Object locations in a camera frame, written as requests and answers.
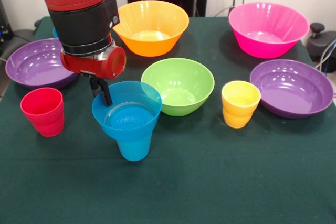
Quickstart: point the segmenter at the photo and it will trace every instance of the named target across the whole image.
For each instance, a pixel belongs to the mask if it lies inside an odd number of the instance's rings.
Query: orange bowl
[[[132,2],[118,12],[120,23],[114,31],[133,53],[146,57],[169,52],[189,24],[184,9],[165,1]]]

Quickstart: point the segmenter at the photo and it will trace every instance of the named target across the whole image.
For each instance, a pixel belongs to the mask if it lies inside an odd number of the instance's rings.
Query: dark green cloth
[[[36,39],[51,29],[44,19]],[[191,18],[174,49],[157,58],[132,54],[113,35],[128,56],[116,81],[140,80],[151,63],[184,57],[211,70],[212,95],[188,116],[161,113],[148,157],[132,163],[94,120],[86,77],[62,90],[66,124],[53,138],[26,120],[19,103],[28,90],[11,83],[0,102],[1,224],[336,222],[334,105],[299,120],[260,105],[245,128],[231,129],[221,88],[248,81],[262,60],[240,50],[227,18]],[[311,63],[302,43],[281,58]]]

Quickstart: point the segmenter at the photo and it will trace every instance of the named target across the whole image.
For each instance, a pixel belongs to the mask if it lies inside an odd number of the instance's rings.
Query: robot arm
[[[126,56],[113,44],[111,28],[119,23],[116,0],[45,0],[62,43],[65,68],[90,77],[93,95],[112,105],[104,79],[124,71]]]

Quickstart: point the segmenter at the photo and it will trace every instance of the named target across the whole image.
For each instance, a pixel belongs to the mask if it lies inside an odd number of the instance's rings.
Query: yellow cup
[[[261,94],[259,89],[246,81],[231,81],[222,88],[223,116],[232,128],[242,128],[251,119]]]

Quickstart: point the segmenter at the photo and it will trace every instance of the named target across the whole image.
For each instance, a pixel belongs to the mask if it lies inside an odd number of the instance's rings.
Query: cup
[[[63,130],[64,102],[57,89],[35,89],[22,98],[20,107],[42,136],[56,136]]]
[[[223,116],[225,123],[235,129],[244,127],[257,108],[259,89],[246,81],[231,81],[222,88]]]
[[[118,82],[109,90],[113,105],[106,107],[99,94],[93,101],[92,114],[103,131],[116,140],[123,158],[140,161],[150,150],[161,96],[152,86],[138,81]]]

